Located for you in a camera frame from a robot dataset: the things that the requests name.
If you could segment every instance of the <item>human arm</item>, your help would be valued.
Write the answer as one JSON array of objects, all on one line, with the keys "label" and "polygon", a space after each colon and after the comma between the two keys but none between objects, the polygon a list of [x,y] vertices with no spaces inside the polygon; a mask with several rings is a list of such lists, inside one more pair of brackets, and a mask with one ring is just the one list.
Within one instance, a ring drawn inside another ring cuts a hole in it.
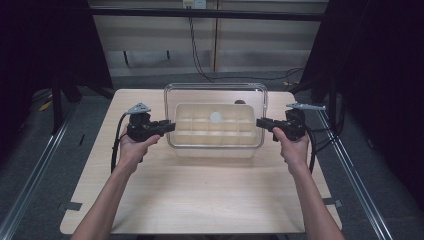
[{"label": "human arm", "polygon": [[78,225],[71,239],[108,239],[112,224],[128,180],[147,148],[160,139],[155,135],[145,142],[134,142],[124,133],[120,141],[120,157],[99,196]]},{"label": "human arm", "polygon": [[298,142],[287,139],[279,128],[273,129],[281,143],[281,156],[293,176],[302,208],[308,239],[344,239],[342,232],[321,198],[306,163],[309,138],[303,136]]}]

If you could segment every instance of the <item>hand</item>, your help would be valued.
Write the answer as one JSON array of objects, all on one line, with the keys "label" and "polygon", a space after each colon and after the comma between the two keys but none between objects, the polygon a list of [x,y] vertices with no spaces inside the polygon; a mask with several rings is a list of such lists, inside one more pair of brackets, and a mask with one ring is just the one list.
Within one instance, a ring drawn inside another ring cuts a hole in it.
[{"label": "hand", "polygon": [[273,132],[281,143],[280,155],[289,165],[289,172],[293,175],[299,170],[307,169],[306,163],[308,155],[309,138],[308,135],[301,137],[299,141],[292,142],[280,128],[274,128]]},{"label": "hand", "polygon": [[136,142],[132,140],[127,133],[127,127],[125,126],[121,134],[120,142],[120,158],[117,164],[117,168],[122,168],[125,172],[132,174],[137,170],[138,163],[141,162],[144,155],[147,154],[147,148],[153,144],[156,144],[160,136],[154,135],[148,138],[144,142]]}]

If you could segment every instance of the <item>metal frame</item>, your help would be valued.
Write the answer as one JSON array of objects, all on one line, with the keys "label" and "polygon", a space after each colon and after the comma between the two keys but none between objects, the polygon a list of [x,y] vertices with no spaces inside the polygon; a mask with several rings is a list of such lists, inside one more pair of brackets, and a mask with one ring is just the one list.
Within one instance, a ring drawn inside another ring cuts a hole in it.
[{"label": "metal frame", "polygon": [[[330,129],[327,113],[325,111],[318,111],[318,115],[324,127]],[[358,196],[359,201],[361,202],[362,207],[364,208],[365,213],[367,214],[367,217],[378,238],[384,240],[393,239],[383,216],[369,195],[361,177],[359,176],[358,171],[356,171],[355,165],[353,164],[345,147],[343,146],[342,141],[340,138],[336,137],[331,130],[327,130],[327,134],[330,139],[334,139],[332,142],[333,148],[336,151],[340,163],[346,171],[346,175],[349,178],[349,181],[352,184],[352,187],[355,190],[355,193]]]},{"label": "metal frame", "polygon": [[38,185],[40,184],[40,181],[47,170],[47,167],[53,157],[53,154],[55,153],[57,147],[62,141],[63,135],[65,134],[66,129],[68,127],[69,120],[75,112],[75,109],[76,103],[71,105],[71,109],[69,110],[65,121],[63,122],[59,130],[56,132],[56,134],[50,137],[50,140],[43,153],[41,154],[37,165],[29,176],[17,200],[15,201],[12,208],[9,210],[0,225],[0,239],[12,239],[13,235],[15,234],[15,231],[18,228],[18,225],[22,217],[24,216],[25,211],[27,210],[32,200],[32,197],[34,196],[35,191],[37,190]]}]

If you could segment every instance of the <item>black cord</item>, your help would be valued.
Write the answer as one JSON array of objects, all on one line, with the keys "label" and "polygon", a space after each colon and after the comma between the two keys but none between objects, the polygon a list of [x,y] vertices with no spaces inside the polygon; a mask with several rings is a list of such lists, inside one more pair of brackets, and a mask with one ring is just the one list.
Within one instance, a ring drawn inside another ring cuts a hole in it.
[{"label": "black cord", "polygon": [[36,96],[32,97],[32,100],[31,101],[32,102],[36,102],[36,101],[38,101],[38,100],[40,100],[40,99],[42,99],[42,98],[50,95],[50,93],[51,93],[51,89],[50,88],[49,89],[46,89],[43,92],[41,92],[41,93],[37,94]]},{"label": "black cord", "polygon": [[112,147],[112,160],[110,163],[110,172],[112,173],[113,170],[116,167],[116,155],[118,154],[118,147],[119,147],[119,142],[121,141],[121,138],[119,137],[119,133],[121,132],[121,125],[122,125],[122,121],[124,120],[126,114],[122,114],[121,119],[119,119],[119,123],[118,123],[118,128],[116,129],[116,136],[115,136],[115,142],[113,143],[113,147]]},{"label": "black cord", "polygon": [[315,158],[316,158],[316,150],[315,150],[315,148],[316,148],[316,145],[315,145],[315,135],[313,135],[313,133],[312,133],[312,130],[306,125],[306,122],[303,120],[303,119],[301,119],[300,117],[298,117],[296,114],[293,114],[293,113],[290,113],[290,112],[288,112],[287,113],[288,115],[290,115],[291,117],[294,117],[294,118],[296,118],[297,120],[299,120],[302,124],[303,124],[303,126],[305,126],[305,128],[306,128],[306,132],[308,133],[308,135],[309,135],[309,140],[311,141],[311,159],[310,159],[310,161],[309,161],[309,171],[311,172],[311,174],[312,174],[312,172],[313,172],[313,170],[314,170],[314,166],[315,166]]},{"label": "black cord", "polygon": [[[340,108],[340,112],[339,112],[339,122],[336,124],[336,132],[333,132],[333,137],[331,137],[329,140],[325,140],[328,141],[324,144],[324,146],[321,146],[319,149],[316,150],[316,154],[320,151],[322,151],[324,148],[326,148],[328,145],[330,145],[330,143],[333,143],[336,139],[339,138],[340,134],[343,131],[343,126],[344,126],[344,118],[345,118],[345,113],[346,113],[346,109],[345,109],[345,101],[342,97],[342,106]],[[318,131],[331,131],[332,129],[330,128],[322,128],[322,129],[317,129],[317,130],[312,130],[315,132]],[[316,145],[320,145],[322,143],[324,143],[325,141],[321,141],[319,143],[317,143]]]},{"label": "black cord", "polygon": [[222,80],[222,79],[256,79],[256,80],[264,80],[264,81],[274,81],[274,80],[280,80],[280,79],[284,79],[287,78],[293,74],[295,74],[296,72],[300,71],[300,70],[304,70],[305,67],[300,67],[300,68],[292,68],[286,71],[286,74],[282,77],[275,77],[275,78],[258,78],[258,77],[211,77],[211,76],[207,76],[206,73],[203,71],[202,66],[200,64],[200,60],[199,60],[199,56],[197,54],[197,46],[196,46],[196,40],[194,37],[194,27],[193,27],[193,19],[190,17],[188,18],[189,23],[190,23],[190,35],[191,35],[191,45],[192,45],[192,55],[193,55],[193,61],[194,61],[194,66],[196,67],[197,72],[203,76],[204,78],[206,78],[209,82],[211,83],[215,83],[213,80]]}]

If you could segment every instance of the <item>light wood tabletop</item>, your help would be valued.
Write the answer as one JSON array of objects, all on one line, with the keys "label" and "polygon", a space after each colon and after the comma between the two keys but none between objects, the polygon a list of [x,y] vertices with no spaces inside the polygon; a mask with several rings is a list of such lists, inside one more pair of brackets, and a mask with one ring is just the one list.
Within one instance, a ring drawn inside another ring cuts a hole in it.
[{"label": "light wood tabletop", "polygon": [[[229,102],[240,99],[236,93],[216,97]],[[290,93],[268,92],[267,117],[285,119],[285,105],[294,101]],[[123,89],[115,93],[71,200],[82,203],[81,209],[67,210],[60,226],[62,233],[74,232],[110,176],[118,121],[139,102],[152,109],[152,121],[165,119],[163,90]],[[322,197],[331,197],[318,162],[313,178]],[[335,206],[328,209],[341,227]],[[250,159],[177,157],[166,138],[161,138],[131,176],[112,228],[112,233],[128,234],[304,231],[293,178],[280,156],[280,144],[273,142],[268,132]]]}]

